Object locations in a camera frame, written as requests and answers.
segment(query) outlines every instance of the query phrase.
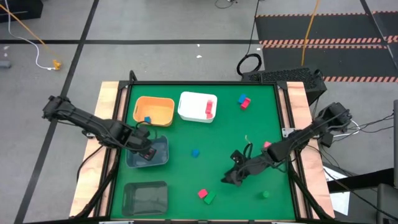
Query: robotic arm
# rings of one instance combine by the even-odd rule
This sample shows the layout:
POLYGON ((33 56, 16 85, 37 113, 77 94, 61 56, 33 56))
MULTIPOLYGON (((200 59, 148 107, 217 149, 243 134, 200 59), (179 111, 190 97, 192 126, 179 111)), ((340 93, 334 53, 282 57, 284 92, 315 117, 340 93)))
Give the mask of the robotic arm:
POLYGON ((155 155, 156 150, 151 148, 152 142, 148 139, 150 133, 145 126, 133 128, 121 121, 101 119, 76 108, 66 97, 50 96, 49 100, 43 109, 43 118, 49 121, 67 120, 93 133, 101 145, 116 149, 126 148, 148 161, 155 155))
POLYGON ((319 112, 318 117, 312 121, 311 125, 303 130, 296 130, 290 133, 286 139, 262 149, 261 155, 251 158, 252 144, 247 146, 250 147, 248 156, 246 156, 247 148, 243 154, 237 150, 234 151, 231 159, 235 165, 224 174, 221 181, 240 186, 248 175, 259 174, 269 166, 277 167, 278 163, 288 158, 293 150, 304 149, 312 137, 319 135, 322 138, 325 135, 331 136, 331 131, 346 131, 351 118, 349 110, 343 105, 332 103, 319 112))

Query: concrete floor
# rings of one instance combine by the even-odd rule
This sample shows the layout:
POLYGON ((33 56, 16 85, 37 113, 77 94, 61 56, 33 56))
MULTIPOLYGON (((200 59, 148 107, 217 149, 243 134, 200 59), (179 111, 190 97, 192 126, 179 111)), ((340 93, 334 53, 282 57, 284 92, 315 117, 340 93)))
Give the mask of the concrete floor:
MULTIPOLYGON (((41 19, 25 21, 43 39, 78 40, 93 0, 45 0, 41 19)), ((396 0, 368 0, 372 11, 398 10, 396 0)), ((265 0, 259 14, 311 13, 314 0, 265 0)), ((239 1, 229 9, 217 9, 213 0, 99 0, 88 39, 248 39, 255 0, 239 1)), ((357 0, 322 1, 319 13, 363 12, 357 0)), ((13 33, 29 35, 15 22, 13 33)), ((7 24, 0 24, 0 39, 12 39, 7 24)), ((59 95, 76 45, 51 45, 63 59, 59 72, 35 66, 31 45, 0 45, 0 59, 13 64, 0 70, 0 220, 13 223, 49 122, 42 108, 50 95, 59 95)), ((94 112, 104 80, 126 80, 133 69, 140 80, 239 80, 236 64, 247 45, 85 45, 68 97, 76 106, 94 112)), ((253 45, 251 52, 256 51, 253 45)), ((42 49, 39 63, 51 64, 42 49)), ((247 70, 253 61, 245 63, 247 70)), ((318 109, 339 101, 358 123, 392 113, 398 95, 396 83, 327 83, 318 109)), ((390 126, 392 121, 370 129, 390 126)), ((67 218, 75 191, 76 170, 86 139, 80 131, 58 125, 45 160, 25 222, 67 218)), ((392 167, 392 130, 361 133, 333 145, 328 152, 346 170, 363 174, 392 167)))

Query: blue block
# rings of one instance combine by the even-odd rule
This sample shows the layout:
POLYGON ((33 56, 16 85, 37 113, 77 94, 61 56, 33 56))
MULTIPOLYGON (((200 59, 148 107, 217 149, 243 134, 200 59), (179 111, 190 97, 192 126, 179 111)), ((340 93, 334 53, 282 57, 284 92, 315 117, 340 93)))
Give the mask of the blue block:
POLYGON ((149 116, 148 116, 148 117, 145 117, 145 118, 144 118, 144 121, 147 122, 147 123, 150 123, 150 117, 149 117, 149 116))
POLYGON ((242 103, 244 102, 244 99, 246 99, 246 94, 242 94, 241 97, 239 97, 238 102, 239 102, 240 104, 242 104, 242 103))
POLYGON ((198 150, 198 149, 192 150, 192 156, 193 156, 194 158, 197 158, 197 157, 199 156, 199 150, 198 150))

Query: orange bin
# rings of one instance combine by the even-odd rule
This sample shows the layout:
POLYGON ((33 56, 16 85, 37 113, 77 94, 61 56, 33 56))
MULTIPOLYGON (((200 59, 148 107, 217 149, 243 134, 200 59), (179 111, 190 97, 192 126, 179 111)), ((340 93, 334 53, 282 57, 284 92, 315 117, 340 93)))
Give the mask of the orange bin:
POLYGON ((150 117, 150 122, 155 126, 170 126, 173 121, 174 100, 170 98, 160 98, 142 96, 136 101, 132 117, 135 121, 143 121, 146 116, 150 117))

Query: red block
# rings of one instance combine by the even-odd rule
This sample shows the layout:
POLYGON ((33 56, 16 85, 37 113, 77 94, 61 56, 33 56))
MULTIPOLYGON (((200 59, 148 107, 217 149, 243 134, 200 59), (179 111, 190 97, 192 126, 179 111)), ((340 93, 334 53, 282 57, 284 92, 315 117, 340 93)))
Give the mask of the red block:
POLYGON ((211 100, 207 101, 206 114, 210 114, 211 113, 211 108, 212 107, 213 107, 213 102, 211 100))
POLYGON ((249 106, 250 101, 251 100, 249 98, 244 99, 243 103, 241 104, 242 110, 245 110, 249 106))
POLYGON ((264 143, 264 148, 268 148, 271 145, 271 142, 265 142, 264 143))
POLYGON ((200 198, 206 197, 206 195, 207 195, 207 190, 206 190, 206 189, 201 189, 201 190, 198 192, 198 195, 199 195, 200 198))

